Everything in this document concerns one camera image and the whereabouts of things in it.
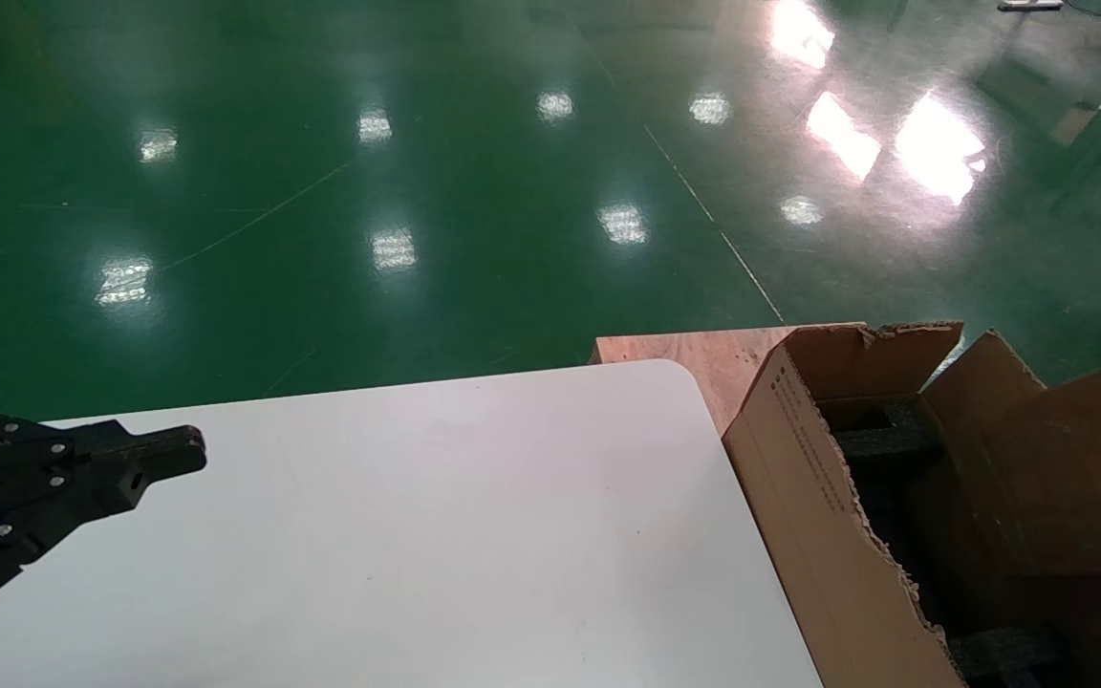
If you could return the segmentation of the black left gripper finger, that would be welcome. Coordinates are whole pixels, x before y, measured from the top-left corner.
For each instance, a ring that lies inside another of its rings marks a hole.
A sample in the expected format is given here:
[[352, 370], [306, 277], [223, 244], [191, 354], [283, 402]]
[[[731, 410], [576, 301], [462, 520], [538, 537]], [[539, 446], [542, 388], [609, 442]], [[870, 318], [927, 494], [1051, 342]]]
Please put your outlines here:
[[131, 434], [116, 419], [58, 428], [0, 414], [0, 481], [28, 473], [73, 473], [80, 467], [135, 469], [167, 480], [205, 469], [205, 439], [193, 426]]
[[150, 484], [183, 470], [25, 470], [0, 476], [0, 589], [96, 520], [131, 512]]

